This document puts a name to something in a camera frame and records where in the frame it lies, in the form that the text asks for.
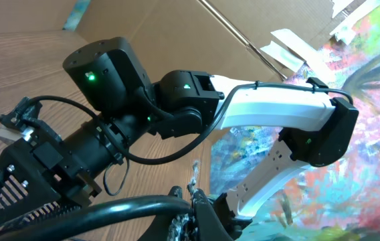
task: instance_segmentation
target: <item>robotic arm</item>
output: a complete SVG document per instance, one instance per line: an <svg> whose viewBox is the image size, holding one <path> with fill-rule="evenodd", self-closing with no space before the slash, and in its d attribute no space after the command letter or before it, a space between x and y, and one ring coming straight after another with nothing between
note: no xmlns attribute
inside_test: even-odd
<svg viewBox="0 0 380 241"><path fill-rule="evenodd" d="M194 240L236 239L289 179L309 165L323 167L342 157L358 117L347 93L329 89L316 78L310 78L308 86L292 86L175 70L151 84L120 37L84 46L68 56L64 69L101 114L71 100L40 96L24 98L0 117L0 138L13 142L0 156L0 240L63 239L131 218L163 215L140 239L152 240L153 235L169 235L171 220L183 214L195 217L186 224ZM349 102L328 92L344 94ZM93 120L62 140L37 119L40 100L74 105ZM171 190L168 196L87 208L89 197L102 191L94 178L112 163L121 165L123 158L147 165L167 163L190 152L213 129L245 125L284 128L268 156L212 205L198 189L192 206ZM168 157L143 159L127 150L145 132L162 139L200 135ZM215 223L217 228L210 227Z"/></svg>

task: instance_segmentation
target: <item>cardboard box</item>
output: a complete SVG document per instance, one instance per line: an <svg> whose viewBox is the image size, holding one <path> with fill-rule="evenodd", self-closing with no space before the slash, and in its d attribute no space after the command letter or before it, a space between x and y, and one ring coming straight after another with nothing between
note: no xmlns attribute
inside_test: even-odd
<svg viewBox="0 0 380 241"><path fill-rule="evenodd" d="M88 42L126 37L152 82L176 69L281 82L281 77L207 4L222 13L256 48L274 39L271 31L288 28L317 49L345 18L339 14L331 19L331 0L94 0L76 31ZM293 74L266 58L285 75ZM215 142L220 136L222 133L213 134L210 139Z"/></svg>
<svg viewBox="0 0 380 241"><path fill-rule="evenodd" d="M61 30L77 0L0 0L0 33Z"/></svg>

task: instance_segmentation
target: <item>wooden table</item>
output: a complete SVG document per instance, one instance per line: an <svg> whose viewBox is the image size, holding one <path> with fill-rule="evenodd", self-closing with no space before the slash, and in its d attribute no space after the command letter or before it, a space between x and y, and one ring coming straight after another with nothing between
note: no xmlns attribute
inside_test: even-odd
<svg viewBox="0 0 380 241"><path fill-rule="evenodd" d="M88 106L82 93L62 69L65 57L85 44L79 35L66 31L0 34L0 114L8 113L24 96L42 94L63 96ZM63 138L89 119L81 110L59 102L43 102L40 118ZM159 136L146 134L130 151L140 157L162 157L177 151L193 138L189 135L160 141ZM0 153L4 147L0 141ZM209 193L210 155L211 143L206 140L191 153L172 163L144 166L131 162L122 193L110 197L103 191L94 203L138 195L166 194L174 185L185 188L193 174L191 166L196 159L201 160L198 186ZM108 182L113 190L120 185L124 170L124 165L114 166L110 170ZM184 198L189 200L186 191ZM152 218L111 225L81 234L79 238L136 240L149 226Z"/></svg>

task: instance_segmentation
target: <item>shiny black tube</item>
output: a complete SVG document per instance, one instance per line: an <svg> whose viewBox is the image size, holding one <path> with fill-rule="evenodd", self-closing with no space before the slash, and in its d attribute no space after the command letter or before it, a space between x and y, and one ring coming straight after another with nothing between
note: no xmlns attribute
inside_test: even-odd
<svg viewBox="0 0 380 241"><path fill-rule="evenodd" d="M178 197L148 195L130 197L84 208L6 233L0 240L63 240L110 224L153 215L190 214L191 205Z"/></svg>

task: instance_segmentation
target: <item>green indicator light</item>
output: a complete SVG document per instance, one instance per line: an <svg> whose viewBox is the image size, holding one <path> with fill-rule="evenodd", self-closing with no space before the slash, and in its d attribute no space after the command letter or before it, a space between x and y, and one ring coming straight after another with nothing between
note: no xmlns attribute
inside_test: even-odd
<svg viewBox="0 0 380 241"><path fill-rule="evenodd" d="M89 80L89 81L94 81L96 79L95 75L93 72L87 72L84 74L86 76L86 78Z"/></svg>

